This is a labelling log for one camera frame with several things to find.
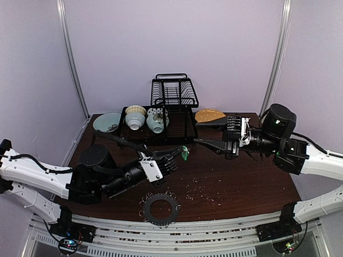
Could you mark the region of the metal keyring disc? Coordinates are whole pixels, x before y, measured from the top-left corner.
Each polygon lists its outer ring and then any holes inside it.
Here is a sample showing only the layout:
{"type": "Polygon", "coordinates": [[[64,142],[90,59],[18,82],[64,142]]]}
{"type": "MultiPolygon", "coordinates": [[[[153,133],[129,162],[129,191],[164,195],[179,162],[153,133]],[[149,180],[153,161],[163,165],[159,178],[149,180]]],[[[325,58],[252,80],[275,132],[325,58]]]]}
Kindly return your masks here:
{"type": "Polygon", "coordinates": [[[181,204],[170,191],[148,193],[140,202],[139,216],[155,226],[167,228],[174,224],[180,214],[181,204]]]}

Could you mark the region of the black wire dish rack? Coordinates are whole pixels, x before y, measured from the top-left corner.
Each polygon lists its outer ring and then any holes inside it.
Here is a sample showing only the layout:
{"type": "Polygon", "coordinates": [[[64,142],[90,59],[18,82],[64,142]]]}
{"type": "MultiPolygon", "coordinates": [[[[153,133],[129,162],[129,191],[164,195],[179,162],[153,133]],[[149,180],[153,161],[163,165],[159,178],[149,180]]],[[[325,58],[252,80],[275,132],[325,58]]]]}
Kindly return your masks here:
{"type": "Polygon", "coordinates": [[[126,115],[122,117],[116,135],[147,146],[195,144],[198,132],[193,108],[199,106],[191,79],[185,73],[157,74],[152,79],[150,105],[145,106],[146,119],[142,127],[132,130],[126,115]]]}

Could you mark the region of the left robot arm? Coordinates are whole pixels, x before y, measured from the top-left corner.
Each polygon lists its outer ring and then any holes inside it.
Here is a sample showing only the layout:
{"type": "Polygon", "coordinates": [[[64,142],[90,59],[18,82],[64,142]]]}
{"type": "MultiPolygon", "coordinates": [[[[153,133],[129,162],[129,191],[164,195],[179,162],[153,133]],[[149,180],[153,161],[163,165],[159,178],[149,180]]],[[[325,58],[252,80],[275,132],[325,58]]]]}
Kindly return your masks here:
{"type": "Polygon", "coordinates": [[[91,145],[82,152],[75,167],[59,167],[38,161],[30,154],[19,154],[8,139],[1,142],[1,193],[12,195],[51,227],[71,238],[77,233],[68,207],[43,197],[37,190],[48,191],[62,199],[81,205],[101,202],[102,196],[113,198],[149,181],[155,187],[177,169],[175,159],[187,159],[186,146],[149,151],[146,147],[122,140],[134,149],[137,158],[119,166],[104,145],[91,145]]]}

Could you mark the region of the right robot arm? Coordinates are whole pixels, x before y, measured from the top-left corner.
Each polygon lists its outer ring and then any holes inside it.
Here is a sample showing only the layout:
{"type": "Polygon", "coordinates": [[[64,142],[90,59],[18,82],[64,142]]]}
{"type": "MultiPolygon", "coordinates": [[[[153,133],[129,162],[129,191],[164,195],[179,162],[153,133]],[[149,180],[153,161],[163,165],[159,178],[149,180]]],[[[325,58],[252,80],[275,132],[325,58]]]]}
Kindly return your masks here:
{"type": "MultiPolygon", "coordinates": [[[[216,128],[222,139],[197,139],[225,159],[259,153],[272,156],[272,163],[282,171],[295,175],[319,175],[342,180],[342,154],[325,150],[308,137],[295,133],[297,116],[284,105],[274,103],[262,115],[260,127],[249,125],[249,119],[230,115],[218,120],[196,123],[196,126],[216,128]]],[[[342,187],[306,201],[298,201],[282,208],[275,232],[288,235],[296,224],[342,210],[342,187]]]]}

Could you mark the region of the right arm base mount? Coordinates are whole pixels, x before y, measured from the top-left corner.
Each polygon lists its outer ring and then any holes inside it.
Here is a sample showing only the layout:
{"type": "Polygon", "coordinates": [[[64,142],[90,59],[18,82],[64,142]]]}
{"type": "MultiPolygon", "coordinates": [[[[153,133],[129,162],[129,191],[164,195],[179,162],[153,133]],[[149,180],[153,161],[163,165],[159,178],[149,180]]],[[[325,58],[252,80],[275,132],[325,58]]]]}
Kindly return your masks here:
{"type": "Polygon", "coordinates": [[[256,226],[257,236],[260,242],[291,236],[293,232],[301,232],[302,227],[298,222],[276,221],[256,226]]]}

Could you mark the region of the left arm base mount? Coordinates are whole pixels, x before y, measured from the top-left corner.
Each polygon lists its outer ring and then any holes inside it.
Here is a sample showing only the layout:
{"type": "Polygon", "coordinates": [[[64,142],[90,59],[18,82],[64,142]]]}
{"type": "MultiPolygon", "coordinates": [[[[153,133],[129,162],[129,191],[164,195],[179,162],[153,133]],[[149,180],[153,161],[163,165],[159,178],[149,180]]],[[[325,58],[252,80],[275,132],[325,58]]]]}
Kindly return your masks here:
{"type": "Polygon", "coordinates": [[[64,238],[82,240],[87,243],[92,243],[95,236],[96,227],[76,222],[58,222],[56,224],[51,224],[49,231],[54,235],[64,238]]]}

